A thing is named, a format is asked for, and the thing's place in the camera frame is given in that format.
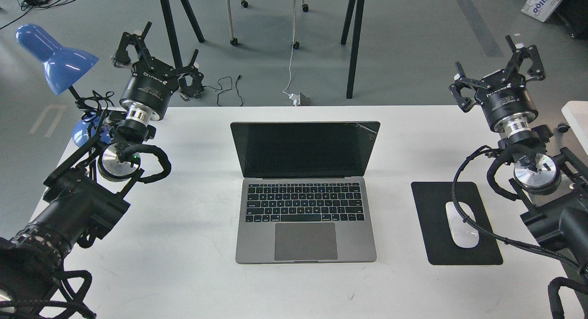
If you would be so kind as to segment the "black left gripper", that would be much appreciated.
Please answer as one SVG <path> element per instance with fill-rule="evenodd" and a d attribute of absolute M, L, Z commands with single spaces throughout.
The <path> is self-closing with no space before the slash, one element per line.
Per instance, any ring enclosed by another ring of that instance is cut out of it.
<path fill-rule="evenodd" d="M 137 34 L 123 32 L 119 46 L 112 57 L 112 65 L 116 68 L 131 69 L 131 78 L 124 89 L 120 105 L 129 110 L 133 103 L 140 103 L 149 107 L 152 111 L 152 120 L 163 119 L 172 93 L 178 90 L 184 101 L 200 99 L 204 92 L 202 80 L 204 74 L 199 71 L 196 62 L 199 50 L 194 50 L 189 65 L 179 69 L 151 57 L 145 44 L 151 26 L 147 22 L 144 30 Z M 128 47 L 132 46 L 138 57 L 138 61 L 131 63 Z"/>

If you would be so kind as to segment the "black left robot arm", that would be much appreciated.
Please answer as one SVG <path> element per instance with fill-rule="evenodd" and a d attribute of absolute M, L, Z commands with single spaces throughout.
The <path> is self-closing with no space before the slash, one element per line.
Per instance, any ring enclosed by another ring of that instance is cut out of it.
<path fill-rule="evenodd" d="M 171 96 L 183 99 L 202 92 L 203 74 L 193 52 L 186 66 L 170 66 L 152 57 L 145 44 L 151 23 L 141 34 L 124 32 L 113 65 L 128 66 L 131 78 L 120 100 L 123 110 L 86 105 L 73 84 L 97 62 L 85 51 L 64 47 L 37 24 L 24 24 L 16 41 L 44 66 L 55 94 L 69 90 L 83 110 L 88 138 L 44 181 L 48 206 L 19 233 L 1 240 L 1 317 L 40 319 L 46 307 L 61 308 L 58 319 L 79 313 L 96 317 L 85 304 L 92 276 L 66 271 L 64 260 L 75 245 L 89 248 L 127 212 L 124 199 L 138 182 L 147 184 L 171 172 L 167 154 L 148 145 L 164 117 Z"/>

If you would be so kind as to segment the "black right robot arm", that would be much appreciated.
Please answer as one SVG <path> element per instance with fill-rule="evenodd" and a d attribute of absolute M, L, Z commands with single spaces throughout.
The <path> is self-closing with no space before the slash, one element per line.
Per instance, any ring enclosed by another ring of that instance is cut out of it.
<path fill-rule="evenodd" d="M 535 45 L 516 44 L 507 35 L 512 56 L 507 65 L 475 80 L 466 76 L 460 62 L 449 86 L 458 107 L 469 112 L 476 105 L 483 110 L 489 129 L 500 133 L 497 148 L 477 148 L 458 168 L 451 185 L 452 202 L 462 221 L 477 231 L 521 250 L 554 258 L 574 268 L 577 282 L 557 277 L 548 284 L 551 315 L 562 319 L 565 311 L 560 289 L 587 293 L 588 215 L 587 166 L 567 147 L 549 155 L 546 143 L 553 132 L 546 125 L 531 127 L 538 111 L 528 93 L 527 83 L 542 81 L 546 74 Z M 521 220 L 537 244 L 515 241 L 478 225 L 458 203 L 458 177 L 469 162 L 480 155 L 493 158 L 486 173 L 488 185 L 509 200 L 521 200 L 527 212 Z"/>

